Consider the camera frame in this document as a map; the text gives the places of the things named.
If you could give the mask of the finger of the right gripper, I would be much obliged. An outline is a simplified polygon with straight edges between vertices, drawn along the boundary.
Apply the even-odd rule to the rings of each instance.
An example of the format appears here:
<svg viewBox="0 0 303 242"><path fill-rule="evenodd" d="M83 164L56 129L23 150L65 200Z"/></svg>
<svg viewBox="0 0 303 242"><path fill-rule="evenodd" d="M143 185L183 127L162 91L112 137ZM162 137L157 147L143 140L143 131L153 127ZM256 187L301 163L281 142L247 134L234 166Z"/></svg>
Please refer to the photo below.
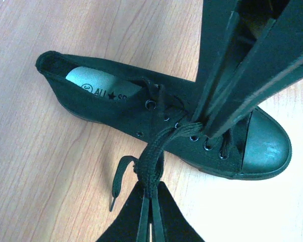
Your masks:
<svg viewBox="0 0 303 242"><path fill-rule="evenodd" d="M227 56L240 22L241 1L204 1L192 121L201 121L226 82Z"/></svg>
<svg viewBox="0 0 303 242"><path fill-rule="evenodd" d="M268 97L298 81L303 68L303 1L270 20L207 112L205 134L217 137Z"/></svg>

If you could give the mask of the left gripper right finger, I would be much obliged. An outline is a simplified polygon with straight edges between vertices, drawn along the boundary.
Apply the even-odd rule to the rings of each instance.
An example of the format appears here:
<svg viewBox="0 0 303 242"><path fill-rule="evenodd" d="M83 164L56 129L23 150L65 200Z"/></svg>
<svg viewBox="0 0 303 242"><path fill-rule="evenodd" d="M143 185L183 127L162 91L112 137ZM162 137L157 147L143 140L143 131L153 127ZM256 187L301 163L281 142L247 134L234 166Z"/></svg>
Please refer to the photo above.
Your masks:
<svg viewBox="0 0 303 242"><path fill-rule="evenodd" d="M164 182L151 200L153 241L203 241L182 215Z"/></svg>

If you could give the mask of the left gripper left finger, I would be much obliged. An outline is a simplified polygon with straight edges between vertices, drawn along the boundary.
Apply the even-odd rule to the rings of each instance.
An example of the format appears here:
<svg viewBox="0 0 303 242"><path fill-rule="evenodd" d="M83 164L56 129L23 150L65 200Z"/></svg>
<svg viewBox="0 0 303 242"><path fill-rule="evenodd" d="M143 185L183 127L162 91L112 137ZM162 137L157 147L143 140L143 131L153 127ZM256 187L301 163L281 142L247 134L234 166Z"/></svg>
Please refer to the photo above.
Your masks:
<svg viewBox="0 0 303 242"><path fill-rule="evenodd" d="M137 182L119 215L98 241L149 241L148 214L149 199L144 196L144 189Z"/></svg>

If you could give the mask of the black sneaker with laces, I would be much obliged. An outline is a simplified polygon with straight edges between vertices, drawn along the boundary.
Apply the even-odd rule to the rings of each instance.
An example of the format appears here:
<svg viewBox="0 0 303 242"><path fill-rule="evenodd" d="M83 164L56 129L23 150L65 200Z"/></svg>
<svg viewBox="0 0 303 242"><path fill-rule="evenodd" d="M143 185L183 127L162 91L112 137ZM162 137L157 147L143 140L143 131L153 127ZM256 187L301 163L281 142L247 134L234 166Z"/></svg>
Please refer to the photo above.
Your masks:
<svg viewBox="0 0 303 242"><path fill-rule="evenodd" d="M128 164L133 163L140 195L151 205L159 204L165 152L202 172L237 180L275 177L290 162L287 133L260 108L210 138L206 125L192 120L190 102L183 95L184 90L194 89L190 81L56 51L41 54L35 65L67 111L147 142L138 158L121 158L113 181L114 198Z"/></svg>

